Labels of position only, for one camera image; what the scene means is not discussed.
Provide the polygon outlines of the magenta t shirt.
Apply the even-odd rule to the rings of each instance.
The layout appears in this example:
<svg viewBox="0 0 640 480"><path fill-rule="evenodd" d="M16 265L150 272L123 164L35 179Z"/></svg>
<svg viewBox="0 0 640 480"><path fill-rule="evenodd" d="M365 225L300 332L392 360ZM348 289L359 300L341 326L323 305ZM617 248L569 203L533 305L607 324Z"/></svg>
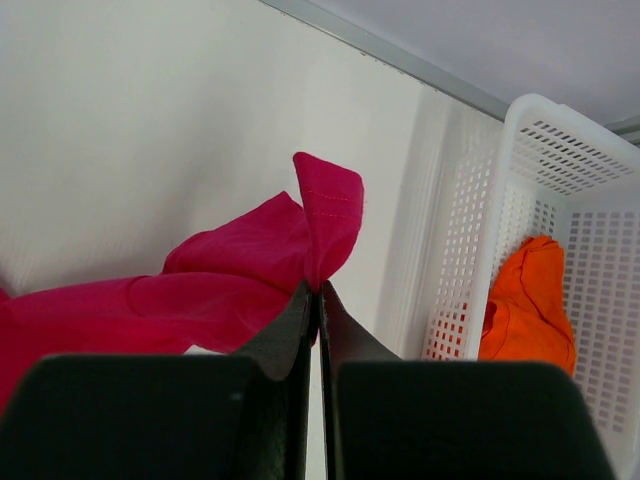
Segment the magenta t shirt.
<svg viewBox="0 0 640 480"><path fill-rule="evenodd" d="M186 239L155 275L1 298L1 400L57 354L229 354L347 261L364 210L349 169L299 152L300 196L280 193L216 229Z"/></svg>

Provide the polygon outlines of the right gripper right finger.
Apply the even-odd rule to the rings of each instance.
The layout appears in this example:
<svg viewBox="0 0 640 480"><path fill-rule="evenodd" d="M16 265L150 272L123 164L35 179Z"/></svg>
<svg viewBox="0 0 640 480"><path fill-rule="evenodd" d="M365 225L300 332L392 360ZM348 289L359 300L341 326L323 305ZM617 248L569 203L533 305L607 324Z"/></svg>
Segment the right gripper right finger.
<svg viewBox="0 0 640 480"><path fill-rule="evenodd" d="M585 402L536 362L409 361L319 297L331 479L610 479Z"/></svg>

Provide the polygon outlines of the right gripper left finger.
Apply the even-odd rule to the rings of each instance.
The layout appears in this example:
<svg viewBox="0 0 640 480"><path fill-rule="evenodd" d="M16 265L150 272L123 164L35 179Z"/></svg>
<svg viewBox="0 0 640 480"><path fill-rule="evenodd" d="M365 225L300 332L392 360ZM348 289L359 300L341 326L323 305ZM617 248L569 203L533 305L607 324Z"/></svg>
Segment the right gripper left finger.
<svg viewBox="0 0 640 480"><path fill-rule="evenodd" d="M301 479L313 294L230 355L53 356L1 420L5 479Z"/></svg>

